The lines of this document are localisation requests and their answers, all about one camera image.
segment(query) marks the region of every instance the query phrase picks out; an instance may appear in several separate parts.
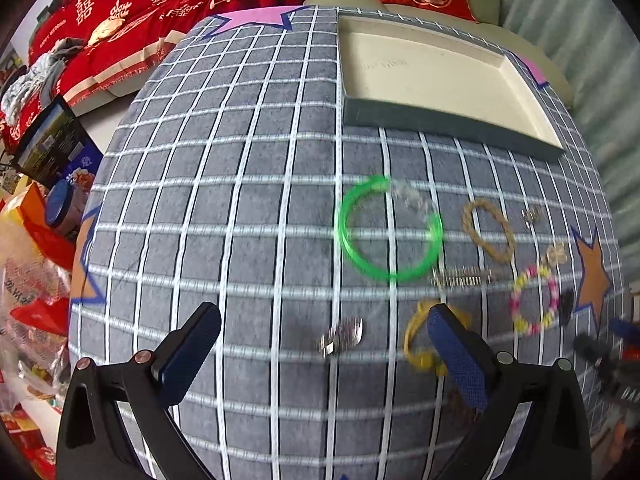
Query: blue lid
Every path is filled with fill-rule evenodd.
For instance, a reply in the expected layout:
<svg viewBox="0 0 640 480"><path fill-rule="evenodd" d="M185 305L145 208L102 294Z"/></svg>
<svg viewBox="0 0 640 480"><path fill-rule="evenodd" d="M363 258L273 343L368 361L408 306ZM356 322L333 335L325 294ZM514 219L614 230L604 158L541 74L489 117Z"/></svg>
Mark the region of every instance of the blue lid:
<svg viewBox="0 0 640 480"><path fill-rule="evenodd" d="M74 187L64 179L51 188L44 208L44 221L49 227L55 228L62 224L73 195Z"/></svg>

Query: green ring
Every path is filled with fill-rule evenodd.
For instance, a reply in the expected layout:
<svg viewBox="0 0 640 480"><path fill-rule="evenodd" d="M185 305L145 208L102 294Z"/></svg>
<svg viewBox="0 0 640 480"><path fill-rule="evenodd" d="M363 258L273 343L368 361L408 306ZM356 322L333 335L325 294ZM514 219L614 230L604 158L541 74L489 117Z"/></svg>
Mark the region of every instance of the green ring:
<svg viewBox="0 0 640 480"><path fill-rule="evenodd" d="M374 280L406 282L408 280L414 280L415 278L427 273L438 259L440 250L442 249L442 220L437 212L434 211L429 215L425 225L428 234L431 235L432 242L424 253L424 258L416 266L399 269L396 272L389 272L388 270L375 266L364 259L353 246L351 236L347 228L351 212L358 201L371 193L387 192L390 185L391 180L389 178L379 175L357 185L348 192L340 206L335 234L338 237L338 241L340 242L340 246L342 247L344 254L364 275L369 276Z"/></svg>

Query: bolt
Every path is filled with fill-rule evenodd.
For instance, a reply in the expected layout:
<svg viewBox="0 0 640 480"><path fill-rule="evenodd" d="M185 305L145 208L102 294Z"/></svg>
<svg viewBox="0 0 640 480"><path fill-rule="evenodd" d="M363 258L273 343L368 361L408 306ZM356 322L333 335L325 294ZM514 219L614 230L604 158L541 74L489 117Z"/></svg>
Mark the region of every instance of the bolt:
<svg viewBox="0 0 640 480"><path fill-rule="evenodd" d="M565 372L569 372L574 366L571 364L571 361L569 361L569 359L565 359L562 357L558 359L558 367Z"/></svg>
<svg viewBox="0 0 640 480"><path fill-rule="evenodd" d="M513 363L513 356L509 352L498 352L496 356L498 362L503 365L510 365Z"/></svg>
<svg viewBox="0 0 640 480"><path fill-rule="evenodd" d="M137 362L139 365L142 365L151 359L153 354L149 350L141 350L137 354L133 356L133 360Z"/></svg>
<svg viewBox="0 0 640 480"><path fill-rule="evenodd" d="M88 368L90 364L91 359L89 359L88 357L83 357L76 363L76 368L78 370L84 370L85 368Z"/></svg>

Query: red bedding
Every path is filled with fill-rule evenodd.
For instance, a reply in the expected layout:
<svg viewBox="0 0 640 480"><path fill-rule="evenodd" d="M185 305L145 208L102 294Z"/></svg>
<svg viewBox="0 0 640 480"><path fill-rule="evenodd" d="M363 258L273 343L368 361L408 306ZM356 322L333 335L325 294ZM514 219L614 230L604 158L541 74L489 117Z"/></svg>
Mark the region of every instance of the red bedding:
<svg viewBox="0 0 640 480"><path fill-rule="evenodd" d="M66 2L40 28L29 52L32 64L62 38L88 40L103 20L124 18L124 26L108 40L85 48L75 56L60 77L56 91L75 105L94 92L145 72L206 16L233 10L281 5L298 5L303 0L63 0ZM0 128L5 147L15 149L25 129L40 112L40 100L34 95L27 102L16 127Z"/></svg>

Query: light green curtain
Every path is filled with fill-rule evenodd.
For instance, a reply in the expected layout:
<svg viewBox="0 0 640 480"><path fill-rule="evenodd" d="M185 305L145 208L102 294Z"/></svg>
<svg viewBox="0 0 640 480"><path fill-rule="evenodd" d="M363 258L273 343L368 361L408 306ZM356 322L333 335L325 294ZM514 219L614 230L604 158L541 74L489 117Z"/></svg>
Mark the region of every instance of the light green curtain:
<svg viewBox="0 0 640 480"><path fill-rule="evenodd" d="M640 279L640 43L611 0L502 0L501 25L540 46L576 91L572 116L614 215L626 282Z"/></svg>

